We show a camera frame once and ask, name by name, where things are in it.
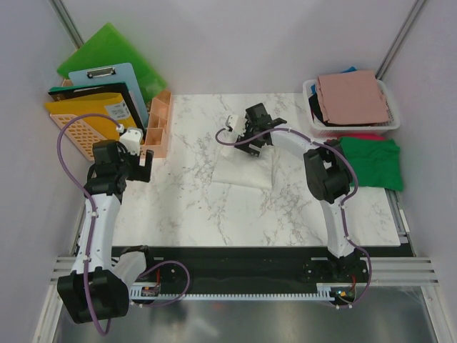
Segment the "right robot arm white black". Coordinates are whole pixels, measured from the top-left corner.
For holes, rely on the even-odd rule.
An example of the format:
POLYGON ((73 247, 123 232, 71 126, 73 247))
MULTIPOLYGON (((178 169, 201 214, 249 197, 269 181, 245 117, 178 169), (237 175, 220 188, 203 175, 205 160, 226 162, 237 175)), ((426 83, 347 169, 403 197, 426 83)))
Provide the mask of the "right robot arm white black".
POLYGON ((338 282, 349 277, 353 265, 347 257, 355 244, 348 233, 345 204, 356 193, 350 185, 357 187, 358 182, 339 141, 316 141, 292 129, 285 119, 272 118, 262 103, 248 108, 245 116, 229 116, 226 125, 237 135, 235 147, 247 154, 259 156, 264 146, 274 146, 303 161, 308 190, 323 211, 327 248, 335 257, 327 263, 328 275, 338 282))

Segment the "white printed t shirt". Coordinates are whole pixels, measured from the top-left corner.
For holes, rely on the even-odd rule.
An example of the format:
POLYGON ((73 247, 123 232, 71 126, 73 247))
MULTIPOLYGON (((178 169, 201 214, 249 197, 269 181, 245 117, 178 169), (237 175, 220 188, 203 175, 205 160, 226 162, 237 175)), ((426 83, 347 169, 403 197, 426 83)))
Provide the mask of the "white printed t shirt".
POLYGON ((253 156, 235 147, 221 148, 212 174, 212 182, 271 190, 274 185, 274 148, 264 147, 253 156))

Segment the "green t shirt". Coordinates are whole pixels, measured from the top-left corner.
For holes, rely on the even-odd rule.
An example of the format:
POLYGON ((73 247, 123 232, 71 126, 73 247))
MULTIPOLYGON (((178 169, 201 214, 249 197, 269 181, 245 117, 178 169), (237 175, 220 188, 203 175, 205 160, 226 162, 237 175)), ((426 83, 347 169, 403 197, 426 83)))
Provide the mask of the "green t shirt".
POLYGON ((400 147, 392 139, 340 138, 346 159, 353 167, 360 187, 402 192, 400 147))

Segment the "red t shirt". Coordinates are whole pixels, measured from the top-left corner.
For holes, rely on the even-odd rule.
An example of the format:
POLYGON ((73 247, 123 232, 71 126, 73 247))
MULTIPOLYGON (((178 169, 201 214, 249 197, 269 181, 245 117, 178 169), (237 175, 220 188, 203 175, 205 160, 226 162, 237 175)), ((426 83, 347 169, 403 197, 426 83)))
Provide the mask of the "red t shirt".
POLYGON ((364 140, 372 140, 372 141, 384 141, 384 140, 386 140, 385 137, 377 135, 377 134, 363 134, 363 133, 342 134, 342 135, 340 135, 340 137, 341 138, 364 139, 364 140))

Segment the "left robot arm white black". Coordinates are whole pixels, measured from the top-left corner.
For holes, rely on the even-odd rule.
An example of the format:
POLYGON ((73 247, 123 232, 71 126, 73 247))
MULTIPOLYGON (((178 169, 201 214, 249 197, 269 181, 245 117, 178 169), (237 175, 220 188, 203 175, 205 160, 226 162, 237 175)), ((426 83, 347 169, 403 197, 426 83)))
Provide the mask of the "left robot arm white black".
POLYGON ((144 165, 115 140, 95 143, 93 153, 84 185, 86 214, 79 251, 70 273, 57 282, 59 296, 77 324, 125 316, 134 282, 151 280, 157 270, 146 246, 128 248, 117 262, 111 255, 126 183, 150 182, 153 151, 146 152, 144 165))

